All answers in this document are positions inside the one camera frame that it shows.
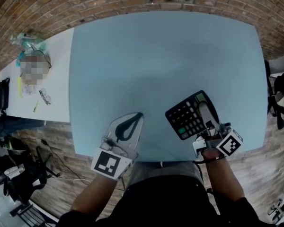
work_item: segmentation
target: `black bag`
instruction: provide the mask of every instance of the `black bag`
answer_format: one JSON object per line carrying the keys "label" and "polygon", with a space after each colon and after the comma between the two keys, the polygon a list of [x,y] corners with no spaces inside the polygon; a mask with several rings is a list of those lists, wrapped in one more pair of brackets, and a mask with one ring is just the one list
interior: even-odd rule
{"label": "black bag", "polygon": [[6,115],[4,110],[9,107],[9,78],[0,82],[0,112]]}

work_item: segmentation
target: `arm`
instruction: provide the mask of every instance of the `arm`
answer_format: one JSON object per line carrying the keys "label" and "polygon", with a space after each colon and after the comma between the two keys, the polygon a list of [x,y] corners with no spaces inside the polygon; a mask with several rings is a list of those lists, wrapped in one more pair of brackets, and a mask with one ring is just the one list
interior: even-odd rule
{"label": "arm", "polygon": [[106,206],[116,185],[117,181],[97,174],[92,183],[76,198],[71,210],[87,214],[96,220]]}
{"label": "arm", "polygon": [[[217,149],[209,149],[203,152],[205,160],[211,160],[220,155]],[[226,158],[215,160],[206,164],[208,176],[214,192],[237,201],[245,197],[242,186],[233,174]]]}

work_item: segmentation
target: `person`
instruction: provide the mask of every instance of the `person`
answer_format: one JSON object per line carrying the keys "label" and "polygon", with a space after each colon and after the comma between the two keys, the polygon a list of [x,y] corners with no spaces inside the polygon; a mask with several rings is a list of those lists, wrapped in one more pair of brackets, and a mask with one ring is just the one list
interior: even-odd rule
{"label": "person", "polygon": [[201,172],[193,162],[145,162],[134,164],[128,187],[108,218],[96,221],[117,181],[97,175],[57,226],[270,226],[259,220],[226,158],[215,160],[220,156],[217,149],[202,154],[220,215],[209,202]]}

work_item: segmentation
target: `brick wall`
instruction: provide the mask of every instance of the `brick wall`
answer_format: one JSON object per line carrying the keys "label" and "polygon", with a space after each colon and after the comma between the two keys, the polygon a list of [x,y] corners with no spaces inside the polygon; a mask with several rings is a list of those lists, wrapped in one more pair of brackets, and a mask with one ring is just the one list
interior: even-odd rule
{"label": "brick wall", "polygon": [[5,0],[0,6],[0,70],[20,52],[9,42],[12,33],[40,33],[45,39],[95,19],[154,10],[203,12],[252,24],[266,59],[284,55],[284,0]]}

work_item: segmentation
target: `yellow object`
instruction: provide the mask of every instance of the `yellow object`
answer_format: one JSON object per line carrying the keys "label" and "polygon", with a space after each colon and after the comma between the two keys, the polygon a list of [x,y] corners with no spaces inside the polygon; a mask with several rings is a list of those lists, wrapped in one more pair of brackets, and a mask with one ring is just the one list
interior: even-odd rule
{"label": "yellow object", "polygon": [[19,97],[22,98],[21,77],[17,77],[17,83],[18,83],[18,93],[19,93]]}

